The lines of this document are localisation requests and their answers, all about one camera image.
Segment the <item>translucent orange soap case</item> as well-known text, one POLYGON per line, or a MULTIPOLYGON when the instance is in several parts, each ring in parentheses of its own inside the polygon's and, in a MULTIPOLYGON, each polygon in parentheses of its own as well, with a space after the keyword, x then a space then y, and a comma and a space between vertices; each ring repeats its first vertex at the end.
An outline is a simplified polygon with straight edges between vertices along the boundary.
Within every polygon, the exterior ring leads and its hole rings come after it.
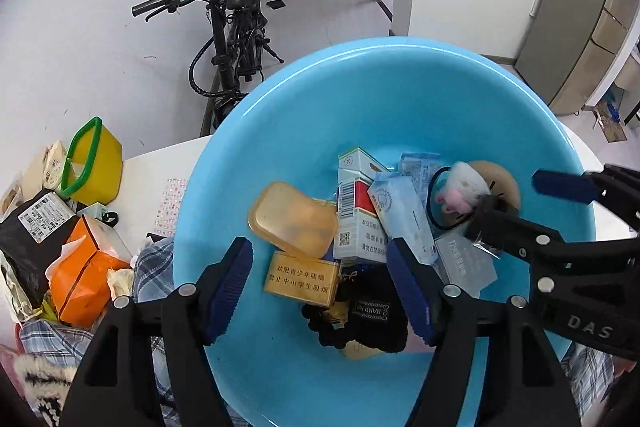
POLYGON ((280 251, 320 259, 337 232, 336 205, 276 181, 259 194, 250 208, 248 226, 280 251))

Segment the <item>light blue card box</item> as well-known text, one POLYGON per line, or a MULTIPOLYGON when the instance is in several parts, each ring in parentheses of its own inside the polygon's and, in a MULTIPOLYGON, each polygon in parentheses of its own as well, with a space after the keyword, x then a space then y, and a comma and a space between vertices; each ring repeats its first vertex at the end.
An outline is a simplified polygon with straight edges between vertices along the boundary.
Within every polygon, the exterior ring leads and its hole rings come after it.
POLYGON ((491 255, 477 248, 463 234, 449 231, 435 241, 435 268, 445 284, 454 284, 478 298, 497 280, 491 255))

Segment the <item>blue plaid shirt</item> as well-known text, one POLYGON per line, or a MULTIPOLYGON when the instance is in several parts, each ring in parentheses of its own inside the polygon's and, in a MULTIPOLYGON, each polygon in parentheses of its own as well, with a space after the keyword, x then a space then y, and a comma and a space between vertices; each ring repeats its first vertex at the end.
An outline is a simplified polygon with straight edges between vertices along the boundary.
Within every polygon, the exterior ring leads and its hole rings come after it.
MULTIPOLYGON (((174 290, 172 253, 174 240, 161 239, 141 251, 132 270, 131 296, 137 303, 162 299, 174 290)), ((93 333, 60 322, 37 319, 25 323, 20 339, 28 355, 38 355, 57 366, 78 369, 93 333)))

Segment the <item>black white fuzzy cloth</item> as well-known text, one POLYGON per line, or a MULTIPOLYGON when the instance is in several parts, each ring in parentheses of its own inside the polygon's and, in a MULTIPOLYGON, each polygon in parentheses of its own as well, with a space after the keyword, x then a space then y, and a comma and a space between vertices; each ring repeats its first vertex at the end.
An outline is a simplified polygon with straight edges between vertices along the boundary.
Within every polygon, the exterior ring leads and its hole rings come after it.
POLYGON ((27 403, 48 426, 61 424, 62 412, 77 369, 57 366, 38 355, 19 355, 13 362, 27 403))

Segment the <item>orange tissue box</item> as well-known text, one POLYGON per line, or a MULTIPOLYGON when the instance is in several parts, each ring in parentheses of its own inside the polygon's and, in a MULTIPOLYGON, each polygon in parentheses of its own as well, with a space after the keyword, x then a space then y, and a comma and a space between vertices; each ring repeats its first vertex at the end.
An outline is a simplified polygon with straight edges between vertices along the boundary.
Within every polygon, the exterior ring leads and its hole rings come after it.
POLYGON ((88 329, 111 300, 110 270, 127 269, 131 254, 111 227, 80 216, 61 254, 47 267, 46 277, 58 319, 88 329))

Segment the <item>light blue wipes pack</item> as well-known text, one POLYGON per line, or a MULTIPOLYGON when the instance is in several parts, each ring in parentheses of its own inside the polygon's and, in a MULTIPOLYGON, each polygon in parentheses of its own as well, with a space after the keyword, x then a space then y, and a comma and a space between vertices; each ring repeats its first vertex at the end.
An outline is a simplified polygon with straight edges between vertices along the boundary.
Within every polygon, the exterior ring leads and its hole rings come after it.
POLYGON ((387 237, 405 239, 421 265, 434 265, 433 233, 411 179, 397 172, 378 172, 368 194, 387 237))

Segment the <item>pink rolled cloth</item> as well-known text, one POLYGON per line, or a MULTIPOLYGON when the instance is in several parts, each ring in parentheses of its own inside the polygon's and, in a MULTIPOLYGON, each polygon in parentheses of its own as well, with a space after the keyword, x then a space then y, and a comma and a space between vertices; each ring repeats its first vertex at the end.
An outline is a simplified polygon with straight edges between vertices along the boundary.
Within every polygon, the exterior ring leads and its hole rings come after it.
POLYGON ((404 351, 406 353, 433 353, 435 348, 424 343, 420 336, 416 335, 412 329, 409 329, 404 351))

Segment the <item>red white cigarette box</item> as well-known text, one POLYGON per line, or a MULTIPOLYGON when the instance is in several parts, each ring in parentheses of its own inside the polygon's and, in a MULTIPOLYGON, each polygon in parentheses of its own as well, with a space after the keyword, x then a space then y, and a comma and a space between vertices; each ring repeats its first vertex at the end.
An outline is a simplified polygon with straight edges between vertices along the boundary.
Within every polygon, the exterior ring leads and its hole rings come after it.
POLYGON ((387 236, 378 220, 363 179, 342 181, 337 194, 338 228, 333 257, 371 263, 386 262, 387 236))

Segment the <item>black fabric pouch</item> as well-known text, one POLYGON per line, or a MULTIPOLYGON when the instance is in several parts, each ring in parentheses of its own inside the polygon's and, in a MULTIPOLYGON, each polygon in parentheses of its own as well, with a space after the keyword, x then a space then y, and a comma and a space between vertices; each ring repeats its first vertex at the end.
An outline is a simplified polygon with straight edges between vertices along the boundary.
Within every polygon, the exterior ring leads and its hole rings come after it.
POLYGON ((355 341, 386 353, 405 350, 408 317, 386 265, 352 265, 337 286, 332 307, 303 305, 308 329, 322 347, 345 349, 355 341))

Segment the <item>blue plastic basin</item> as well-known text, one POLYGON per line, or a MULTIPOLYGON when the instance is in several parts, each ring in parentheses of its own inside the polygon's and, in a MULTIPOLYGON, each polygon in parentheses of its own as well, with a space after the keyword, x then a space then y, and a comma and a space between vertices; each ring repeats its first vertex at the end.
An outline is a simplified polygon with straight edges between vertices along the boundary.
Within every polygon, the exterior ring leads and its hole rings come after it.
POLYGON ((410 154, 444 165, 486 160, 520 191, 521 216, 569 242, 596 236, 591 208, 534 192, 539 169, 582 168, 559 121, 521 80, 450 44, 373 38, 332 46, 281 69, 232 110, 191 174, 177 221, 174 280, 196 280, 233 239, 253 268, 228 332, 207 351, 216 383, 253 426, 400 426, 431 355, 352 361, 322 347, 294 299, 264 285, 274 245, 250 210, 277 182, 334 200, 335 254, 382 260, 387 237, 362 182, 410 154))

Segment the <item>black parcel bag with label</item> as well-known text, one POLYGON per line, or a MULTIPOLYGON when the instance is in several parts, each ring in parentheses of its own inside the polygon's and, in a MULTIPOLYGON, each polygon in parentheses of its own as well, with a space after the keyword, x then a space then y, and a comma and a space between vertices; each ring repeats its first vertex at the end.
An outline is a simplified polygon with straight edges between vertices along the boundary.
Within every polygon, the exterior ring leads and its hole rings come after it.
POLYGON ((1 223, 2 254, 35 308, 49 289, 46 270, 60 257, 77 221, 58 194, 42 190, 1 223))

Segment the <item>gold cigarette box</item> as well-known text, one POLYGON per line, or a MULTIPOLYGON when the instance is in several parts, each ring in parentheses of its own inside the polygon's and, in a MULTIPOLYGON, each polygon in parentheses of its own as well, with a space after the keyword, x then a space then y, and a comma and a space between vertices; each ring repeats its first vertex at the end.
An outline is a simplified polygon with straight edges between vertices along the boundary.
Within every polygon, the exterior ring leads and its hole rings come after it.
POLYGON ((336 262, 276 251, 264 283, 266 293, 329 308, 338 285, 336 262))

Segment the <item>yellow container green rim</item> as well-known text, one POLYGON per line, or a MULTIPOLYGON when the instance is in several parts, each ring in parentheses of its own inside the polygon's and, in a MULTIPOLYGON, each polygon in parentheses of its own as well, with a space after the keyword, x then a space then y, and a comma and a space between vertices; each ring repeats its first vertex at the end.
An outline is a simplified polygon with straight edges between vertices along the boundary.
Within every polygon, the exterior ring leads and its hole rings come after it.
POLYGON ((68 146, 58 194, 90 206, 109 204, 122 179, 122 144, 96 116, 84 124, 68 146))

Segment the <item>cream cloth bag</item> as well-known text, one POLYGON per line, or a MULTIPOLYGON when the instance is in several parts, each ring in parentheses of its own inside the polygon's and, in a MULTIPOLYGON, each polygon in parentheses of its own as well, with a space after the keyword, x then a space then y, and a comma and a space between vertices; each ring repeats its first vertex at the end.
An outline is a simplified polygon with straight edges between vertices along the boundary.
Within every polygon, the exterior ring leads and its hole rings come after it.
POLYGON ((66 150, 61 141, 43 147, 24 173, 19 173, 1 196, 1 219, 41 190, 61 193, 66 150))

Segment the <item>black folding bicycle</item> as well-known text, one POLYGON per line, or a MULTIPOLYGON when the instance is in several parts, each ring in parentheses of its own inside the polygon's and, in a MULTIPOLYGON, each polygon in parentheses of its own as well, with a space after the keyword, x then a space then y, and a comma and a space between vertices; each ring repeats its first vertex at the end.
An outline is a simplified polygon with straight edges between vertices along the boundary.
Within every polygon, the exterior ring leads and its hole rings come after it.
POLYGON ((197 1, 205 4, 212 36, 194 56, 188 68, 188 81, 192 91, 207 100, 200 132, 205 136, 214 133, 246 98, 241 83, 264 75, 262 54, 268 53, 280 64, 284 60, 273 51, 266 36, 268 20, 262 14, 262 0, 146 0, 134 5, 131 14, 150 20, 163 12, 174 14, 197 1), (195 79, 195 67, 206 52, 212 54, 210 61, 216 68, 208 89, 195 79))

